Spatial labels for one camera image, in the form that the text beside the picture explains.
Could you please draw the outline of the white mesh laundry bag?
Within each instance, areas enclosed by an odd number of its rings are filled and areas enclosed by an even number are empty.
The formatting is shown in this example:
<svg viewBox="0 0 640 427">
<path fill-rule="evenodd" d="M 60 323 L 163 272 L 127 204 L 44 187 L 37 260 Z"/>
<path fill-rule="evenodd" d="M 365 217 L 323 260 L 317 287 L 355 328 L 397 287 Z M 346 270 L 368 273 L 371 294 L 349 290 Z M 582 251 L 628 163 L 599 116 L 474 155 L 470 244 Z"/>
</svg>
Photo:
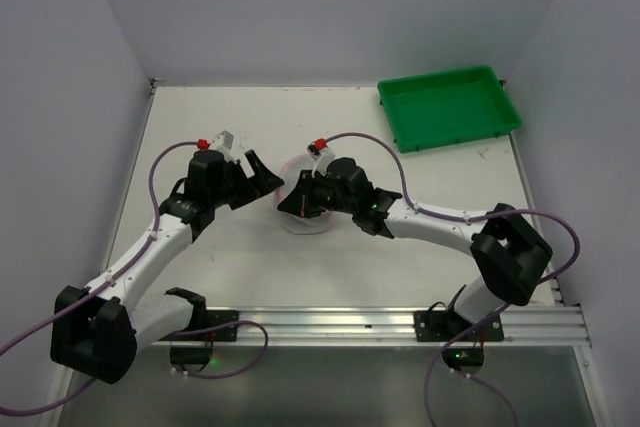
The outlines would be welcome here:
<svg viewBox="0 0 640 427">
<path fill-rule="evenodd" d="M 319 217 L 306 219 L 292 216 L 277 209 L 279 203 L 284 200 L 295 187 L 302 170 L 310 170 L 314 161 L 307 154 L 298 155 L 287 161 L 280 169 L 278 176 L 284 181 L 284 185 L 274 192 L 274 208 L 277 219 L 282 228 L 294 235 L 316 235 L 329 230 L 333 219 L 331 212 L 323 212 Z"/>
</svg>

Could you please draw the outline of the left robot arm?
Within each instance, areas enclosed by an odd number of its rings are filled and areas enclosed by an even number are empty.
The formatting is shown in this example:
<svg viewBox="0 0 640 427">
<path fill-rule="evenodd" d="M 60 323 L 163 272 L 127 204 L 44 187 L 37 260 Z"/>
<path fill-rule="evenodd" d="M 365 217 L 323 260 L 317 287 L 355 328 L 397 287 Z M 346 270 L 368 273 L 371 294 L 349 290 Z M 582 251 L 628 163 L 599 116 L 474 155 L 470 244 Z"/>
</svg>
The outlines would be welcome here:
<svg viewBox="0 0 640 427">
<path fill-rule="evenodd" d="M 253 173 L 219 150 L 199 150 L 164 201 L 152 202 L 154 219 L 145 234 L 111 267 L 82 288 L 57 296 L 50 358 L 107 384 L 120 381 L 136 355 L 168 336 L 210 340 L 205 298 L 174 287 L 156 302 L 140 301 L 162 271 L 213 223 L 218 208 L 232 210 L 283 186 L 249 150 Z"/>
</svg>

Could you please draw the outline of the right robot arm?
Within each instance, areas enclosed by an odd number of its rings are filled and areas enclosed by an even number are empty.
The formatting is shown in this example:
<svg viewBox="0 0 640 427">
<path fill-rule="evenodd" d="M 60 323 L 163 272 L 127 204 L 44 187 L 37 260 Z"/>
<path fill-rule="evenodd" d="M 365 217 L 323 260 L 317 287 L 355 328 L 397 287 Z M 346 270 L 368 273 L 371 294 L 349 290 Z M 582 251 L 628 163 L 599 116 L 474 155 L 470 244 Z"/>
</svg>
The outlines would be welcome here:
<svg viewBox="0 0 640 427">
<path fill-rule="evenodd" d="M 463 286 L 448 307 L 469 324 L 505 304 L 528 305 L 553 255 L 543 237 L 507 204 L 496 205 L 494 217 L 478 223 L 444 211 L 429 216 L 402 194 L 374 186 L 352 158 L 332 161 L 325 173 L 301 171 L 277 209 L 301 219 L 339 212 L 371 236 L 426 241 L 470 256 L 479 277 Z"/>
</svg>

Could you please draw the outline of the green plastic tray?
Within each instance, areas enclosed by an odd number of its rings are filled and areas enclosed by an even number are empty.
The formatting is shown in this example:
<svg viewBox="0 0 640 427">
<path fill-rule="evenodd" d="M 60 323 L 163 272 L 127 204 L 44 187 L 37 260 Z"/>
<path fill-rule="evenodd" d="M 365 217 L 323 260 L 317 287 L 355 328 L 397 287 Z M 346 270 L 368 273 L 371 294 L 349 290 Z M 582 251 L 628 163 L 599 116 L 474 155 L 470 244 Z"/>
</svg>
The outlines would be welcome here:
<svg viewBox="0 0 640 427">
<path fill-rule="evenodd" d="M 522 125 L 487 65 L 383 80 L 377 90 L 401 153 L 506 136 Z"/>
</svg>

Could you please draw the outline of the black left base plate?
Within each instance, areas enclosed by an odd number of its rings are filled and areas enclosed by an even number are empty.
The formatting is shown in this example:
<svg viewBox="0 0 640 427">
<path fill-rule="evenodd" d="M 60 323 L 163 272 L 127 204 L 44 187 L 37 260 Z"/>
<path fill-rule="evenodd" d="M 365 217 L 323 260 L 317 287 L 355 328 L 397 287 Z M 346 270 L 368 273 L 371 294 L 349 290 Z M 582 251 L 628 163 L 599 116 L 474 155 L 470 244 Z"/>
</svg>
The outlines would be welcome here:
<svg viewBox="0 0 640 427">
<path fill-rule="evenodd" d="M 165 340 L 203 340 L 207 342 L 234 342 L 237 336 L 237 326 L 231 325 L 217 331 L 208 331 L 202 334 L 194 334 L 196 330 L 220 327 L 239 320 L 239 312 L 236 310 L 208 310 L 206 298 L 187 289 L 173 287 L 165 292 L 166 295 L 180 298 L 191 306 L 189 321 L 186 327 L 173 332 L 165 337 Z"/>
</svg>

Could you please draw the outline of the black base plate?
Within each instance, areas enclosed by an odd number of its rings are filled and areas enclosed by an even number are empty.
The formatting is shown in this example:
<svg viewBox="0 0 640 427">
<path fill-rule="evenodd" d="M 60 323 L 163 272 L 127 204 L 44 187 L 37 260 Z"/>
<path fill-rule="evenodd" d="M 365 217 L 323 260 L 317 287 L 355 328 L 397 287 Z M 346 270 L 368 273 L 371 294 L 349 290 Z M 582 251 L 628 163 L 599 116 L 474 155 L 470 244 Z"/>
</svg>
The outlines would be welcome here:
<svg viewBox="0 0 640 427">
<path fill-rule="evenodd" d="M 189 321 L 186 327 L 173 332 L 165 337 L 165 340 L 203 340 L 207 342 L 234 342 L 237 336 L 237 326 L 231 325 L 217 331 L 208 331 L 202 334 L 194 334 L 196 330 L 220 327 L 239 320 L 239 312 L 236 310 L 208 310 L 206 298 L 187 289 L 173 287 L 165 292 L 166 295 L 180 298 L 191 306 Z"/>
<path fill-rule="evenodd" d="M 426 310 L 413 312 L 413 328 L 418 342 L 448 342 L 472 325 L 471 322 L 454 312 L 454 304 L 465 289 L 466 286 L 463 285 L 448 305 L 445 305 L 442 301 L 437 301 Z M 493 321 L 477 327 L 464 337 L 463 341 L 503 341 L 505 335 L 500 319 L 497 319 L 496 322 L 498 323 L 497 327 L 493 326 Z"/>
</svg>

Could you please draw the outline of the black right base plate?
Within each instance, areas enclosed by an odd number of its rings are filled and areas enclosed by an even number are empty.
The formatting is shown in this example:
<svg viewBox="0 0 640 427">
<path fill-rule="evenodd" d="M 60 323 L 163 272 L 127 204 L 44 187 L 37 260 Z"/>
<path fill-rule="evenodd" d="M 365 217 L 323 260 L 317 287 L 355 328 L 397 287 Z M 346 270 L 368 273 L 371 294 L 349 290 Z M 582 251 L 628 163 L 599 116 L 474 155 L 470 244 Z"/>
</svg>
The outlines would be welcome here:
<svg viewBox="0 0 640 427">
<path fill-rule="evenodd" d="M 448 342 L 472 325 L 471 322 L 454 312 L 454 304 L 465 289 L 466 286 L 463 285 L 448 305 L 445 305 L 442 301 L 437 301 L 426 310 L 413 312 L 413 328 L 418 342 Z M 497 319 L 496 322 L 498 323 L 497 327 L 493 326 L 493 321 L 477 327 L 464 337 L 463 341 L 503 341 L 505 335 L 500 319 Z"/>
</svg>

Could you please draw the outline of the aluminium mounting rail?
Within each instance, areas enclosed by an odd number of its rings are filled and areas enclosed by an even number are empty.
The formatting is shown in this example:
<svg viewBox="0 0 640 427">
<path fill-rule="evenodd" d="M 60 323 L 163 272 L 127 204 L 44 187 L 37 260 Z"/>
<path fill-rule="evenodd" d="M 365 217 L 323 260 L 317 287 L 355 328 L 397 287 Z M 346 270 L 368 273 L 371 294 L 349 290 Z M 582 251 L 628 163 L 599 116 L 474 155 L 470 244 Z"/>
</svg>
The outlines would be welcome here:
<svg viewBox="0 0 640 427">
<path fill-rule="evenodd" d="M 268 334 L 270 347 L 440 347 L 427 335 L 420 307 L 238 308 L 242 322 L 220 334 L 170 336 L 174 346 L 258 347 Z M 456 346 L 587 347 L 591 344 L 578 307 L 512 307 Z"/>
</svg>

